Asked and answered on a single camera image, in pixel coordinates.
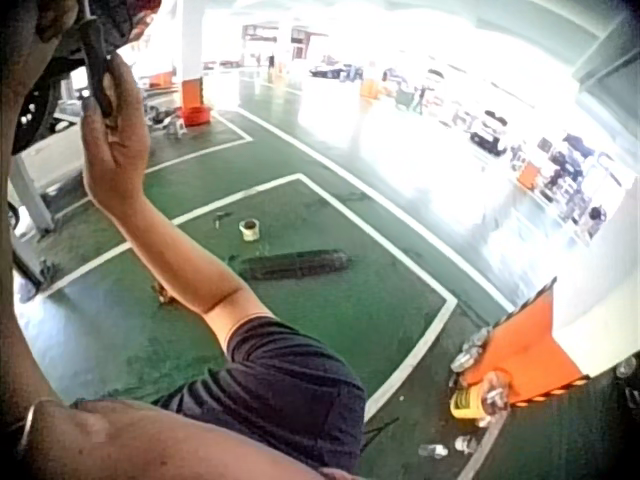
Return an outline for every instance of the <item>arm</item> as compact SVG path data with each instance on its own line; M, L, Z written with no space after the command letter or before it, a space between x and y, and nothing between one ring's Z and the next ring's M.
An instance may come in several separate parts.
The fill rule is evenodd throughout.
M117 55L110 61L115 84L117 127L107 127L93 99L83 104L85 181L94 202L131 243L151 273L201 315L226 349L229 335L244 321L268 314L249 287L223 262L164 217L142 188L149 133L142 98L129 67Z
M75 0L8 3L3 5L6 10L0 22L0 428L3 429L23 420L38 399L57 399L31 354L13 309L8 175L22 102L49 62L59 35L71 25L77 12Z

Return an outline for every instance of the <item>metal stand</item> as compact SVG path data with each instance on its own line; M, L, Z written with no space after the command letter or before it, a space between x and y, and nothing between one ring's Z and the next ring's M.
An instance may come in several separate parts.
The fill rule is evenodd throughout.
M35 252L21 242L11 231L11 247L13 250L13 266L22 277L16 293L20 302L25 303L49 286L55 276L55 268L46 260L39 260Z
M27 167L22 161L22 155L18 154L13 157L11 171L9 172L9 181L20 199L20 202L29 212L31 220L36 226L40 235L46 235L53 231L54 224L51 213L45 206L42 198L38 195L36 186L29 176Z

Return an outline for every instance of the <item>plastic bottle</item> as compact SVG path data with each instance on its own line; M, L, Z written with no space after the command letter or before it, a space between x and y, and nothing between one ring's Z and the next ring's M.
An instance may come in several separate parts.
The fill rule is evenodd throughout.
M449 449L444 445L424 444L420 445L420 448L418 448L418 455L421 457L433 457L435 459L440 459L449 455Z

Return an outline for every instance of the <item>person in background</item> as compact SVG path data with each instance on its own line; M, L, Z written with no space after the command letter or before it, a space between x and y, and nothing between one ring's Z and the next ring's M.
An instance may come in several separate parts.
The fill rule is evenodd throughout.
M9 0L3 7L0 464L5 475L38 480L355 479L351 472L360 455L366 402L359 379L324 344L277 320L224 262L146 198L142 185L150 138L142 96L117 53L108 63L115 85L112 100L117 100L109 126L93 97L82 104L87 191L153 277L211 329L228 361L153 405L118 399L68 405L61 400L16 318L6 205L20 109L61 35L74 23L78 2Z
M423 83L422 87L420 87L420 90L418 92L418 99L416 100L416 103L413 105L413 111L419 112L420 115L422 115L422 103L424 102L424 96L426 93L427 93L427 86Z

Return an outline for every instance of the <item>white floor marking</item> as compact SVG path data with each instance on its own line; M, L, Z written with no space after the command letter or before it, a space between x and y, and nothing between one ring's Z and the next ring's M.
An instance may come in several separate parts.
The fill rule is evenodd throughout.
M66 277L61 278L60 280L55 282L53 285L51 285L49 288L47 288L45 291L43 291L42 293L39 293L36 298L38 298L38 299L47 298L52 293L55 293L58 290L60 290L61 288L64 288L67 285L69 285L75 279L81 277L85 273L90 272L91 270L93 270L94 268L98 267L99 265L102 265L104 262L106 262L107 260L112 259L116 255L120 255L122 252L126 252L130 248L131 248L131 245L129 245L128 242L127 243L123 243L121 245L118 245L115 248L112 248L108 252L105 252L102 255L100 255L99 257L94 258L89 263L85 263L83 266L81 266L80 268L78 268L74 272L70 273Z
M60 210L58 213L55 214L55 217L56 218L64 217L69 212L87 203L89 200L90 200L89 197L84 197L82 200L79 200L76 203L69 205L67 208Z
M220 115L218 112L216 111L212 111L211 112L211 116L220 120L222 123L224 123L227 127L229 127L231 130L233 130L234 132L236 132L238 135L240 135L242 138L244 138L247 141L252 141L253 138L251 138L246 132L244 132L243 130L241 130L240 128L236 127L233 123L231 123L229 120L227 120L226 118L224 118L222 115Z
M234 141L228 142L228 143L223 143L222 145L216 145L215 147L205 148L204 150L199 150L197 152L193 152L193 153L190 153L188 155L184 155L182 157L178 157L178 158L176 158L174 160L170 160L168 162L161 163L160 165L155 165L153 167L147 168L145 173L157 172L158 170L162 170L163 168L167 168L167 167L170 167L170 166L175 165L177 163L184 162L185 160L191 160L192 158L197 158L197 157L199 157L201 155L205 155L207 153L217 152L219 150L224 150L224 149L230 148L230 147L237 147L238 145L242 145L244 143L249 143L249 142L253 141L253 138L251 138L249 135L247 135L245 132L243 132L238 127L233 125L228 120L222 118L218 114L215 114L215 116L216 116L216 118L219 118L220 121L222 121L222 123L224 123L226 126L228 126L231 130L235 131L238 135L240 135L242 137L242 139L241 140L234 140ZM65 208L62 211L60 211L59 213L57 213L55 215L55 217L56 218L61 218L61 217L65 216L65 215L67 215L68 213L72 212L76 208L84 205L88 201L89 201L89 198L85 197L82 200L80 200L80 201L74 203L73 205L70 205L67 208Z
M327 191L323 190L316 183L311 181L309 178L302 174L293 174L288 175L286 177L278 178L276 180L272 180L271 182L263 183L262 185L258 185L257 187L249 188L247 190L243 190L238 193L234 193L233 195L229 195L220 200L216 200L208 205L205 205L200 208L196 208L189 213L181 215L171 222L174 225L182 225L189 220L193 220L201 215L209 213L213 210L219 209L225 205L228 205L233 202L237 202L238 200L242 200L243 198L250 197L251 195L255 195L259 192L264 192L265 190L269 190L271 188L278 187L280 185L284 185L286 183L292 182L294 180L302 181L307 187L313 190L316 194L326 200L331 206L336 208L340 213L345 215L349 220L355 223L358 227L360 227L367 235L371 236L375 241L377 241L383 248L389 251L393 256L395 256L398 260L400 260L411 272L417 275L422 281L424 281L427 285L433 288L439 295L441 295L445 299L445 304L442 309L438 312L436 318L431 323L423 337L418 341L413 350L409 353L409 355L402 361L400 366L393 372L393 374L387 379L387 381L375 392L371 398L367 401L366 410L365 410L365 420L368 421L376 412L391 398L391 396L395 393L395 391L402 385L402 383L406 380L409 374L413 371L415 366L420 362L422 357L427 353L427 350L431 347L436 337L444 327L445 323L451 316L453 309L458 304L456 298L442 285L436 282L427 272L422 270L413 260L407 257L400 249L398 249L395 245L393 245L389 240L383 237L378 231L376 231L373 227L367 224L364 220L358 217L355 213L353 213L349 208L340 203L335 197L329 194ZM55 293L61 288L66 287L74 280L77 280L82 275L90 272L91 270L97 268L102 265L106 261L114 258L115 256L126 252L131 248L131 245L126 242L121 245L118 245L115 248L112 248L106 253L103 253L99 257L93 259L89 263L83 265L76 271L70 273L66 277L62 278L58 282L54 283L47 290L38 295L38 298L44 299L49 295Z
M489 450L493 447L498 434L504 427L504 424L509 417L509 412L502 412L496 416L496 419L491 423L487 432L482 437L478 449L473 453L473 456L469 459L457 480L473 480L478 470L484 463L485 458L489 454Z
M478 272L475 268L473 268L469 263L466 262L460 255L458 255L451 247L445 244L442 240L436 237L433 233L431 233L427 228L425 228L421 223L411 217L409 214L404 212L402 209L397 207L394 203L387 200L381 194L379 194L376 190L366 185L364 182L356 178L351 173L347 172L345 169L335 164L333 161L329 160L324 155L316 152L311 149L304 143L299 140L293 138L291 135L283 132L282 130L274 127L273 125L265 122L259 117L256 117L252 113L247 112L246 110L238 107L237 111L247 117L250 120L253 120L258 125L269 130L271 133L277 135L282 138L286 142L291 143L295 147L299 148L303 152L305 152L310 157L318 160L320 163L325 165L326 167L333 170L335 173L343 177L345 180L352 183L355 187L357 187L362 192L369 195L371 198L376 200L382 206L384 206L387 210L393 213L400 220L404 221L407 225L409 225L413 230L419 233L423 238L425 238L429 243L431 243L434 247L440 250L446 257L448 257L453 263L455 263L458 268L464 271L469 277L471 277L478 285L484 288L505 310L511 312L515 309L514 305L509 302L504 295L502 295L496 287L494 287L486 278L484 278L480 272Z
M240 77L240 80L243 80L245 82L256 83L256 79L255 78ZM265 87L271 87L271 88L273 88L275 90L286 90L287 92L295 93L296 95L302 95L302 93L303 93L302 90L294 90L293 88L283 87L281 85L273 85L271 83L265 82L264 80L260 80L258 83L260 83L260 85L264 85Z
M398 368L391 374L386 382L382 384L380 388L374 393L369 400L364 410L364 421L368 422L380 408L387 403L391 396L400 388L400 385L404 383L409 374L416 368L416 365L425 356L433 342L436 340L440 332L442 331L445 323L451 317L454 308L458 304L457 300L449 301L444 304L442 309L436 315L427 331L422 336L413 350L407 355L407 358L400 364ZM441 365L442 368L448 368L448 365Z
M387 402L387 400L391 398L391 396L396 392L400 385L402 385L402 383L407 379L418 362L420 362L422 357L424 357L425 353L427 353L427 350L429 350L436 337L444 327L444 324L451 316L451 313L458 304L458 301L446 288L436 282L433 277L422 270L398 247L396 247L389 240L383 237L371 225L366 223L359 216L349 210L349 208L347 208L344 204L340 203L335 197L333 197L327 191L323 190L306 176L299 175L299 178L309 188L311 188L314 192L316 192L327 202L329 202L334 208L340 211L340 213L345 215L349 220L360 227L366 234L371 236L375 241L377 241L380 245L387 249L389 253L400 260L409 270L416 274L422 281L433 288L436 292L438 292L439 295L441 295L445 299L444 306L440 309L438 315L433 320L431 325L429 325L429 328L422 336L422 338L418 341L415 347L413 347L413 350L411 350L409 355L407 355L407 358L403 360L400 366L391 374L387 381L384 382L384 384L382 384L382 386L378 388L376 393L374 393L367 401L367 405L365 408L365 422L367 422L378 412L378 410L380 410L380 408Z
M172 220L172 223L174 225L181 225L182 223L184 223L184 222L186 222L188 220L196 218L198 215L203 215L203 214L205 214L207 212L215 210L216 208L223 207L224 205L227 205L227 204L232 203L232 202L236 202L236 201L238 201L238 200L240 200L242 198L249 197L249 196L251 196L251 195L253 195L255 193L263 192L263 191L268 190L270 188L274 188L274 187L277 187L277 186L282 185L284 183L291 182L293 180L298 180L298 179L299 179L298 175L289 175L288 177L278 178L278 179L273 180L271 182L267 182L267 183L263 183L262 185L258 185L257 187L249 188L247 190L243 190L241 192L234 193L233 195L229 195L228 197L222 198L220 200L216 200L215 202L210 203L209 205L197 208L196 210L193 210L192 212L189 212L189 213L187 213L185 215L181 215L181 216L175 218L174 220ZM108 252L105 252L102 255L100 255L99 257L94 258L89 263L87 263L87 264L83 265L82 267L78 268L77 270L75 270L74 272L70 273L66 277L63 277L62 279L58 280L53 285L51 285L49 288L47 288L45 291L40 293L37 298L40 298L40 299L47 298L49 295L57 292L61 288L64 288L67 285L69 285L74 280L80 278L85 273L88 273L91 270L93 270L94 268L99 267L100 265L102 265L107 260L110 260L113 257L115 257L116 255L119 255L119 254L121 254L123 252L126 252L127 250L129 250L129 248L131 248L131 245L129 245L128 242L123 243L121 245L118 245L115 248L112 248Z
M163 168L170 167L175 165L176 163L184 162L185 160L191 160L192 158L201 157L207 153L217 152L219 150L224 150L225 148L236 147L238 145L242 145L243 143L249 143L251 140L247 140L243 138L242 140L234 140L233 142L223 143L222 145L216 145L215 147L205 148L204 150L199 150L197 152L190 153L189 155L185 155L183 157L176 158L175 160L171 160L169 162L161 163L160 165L156 165L151 168L147 168L145 173L153 173L158 170L162 170Z

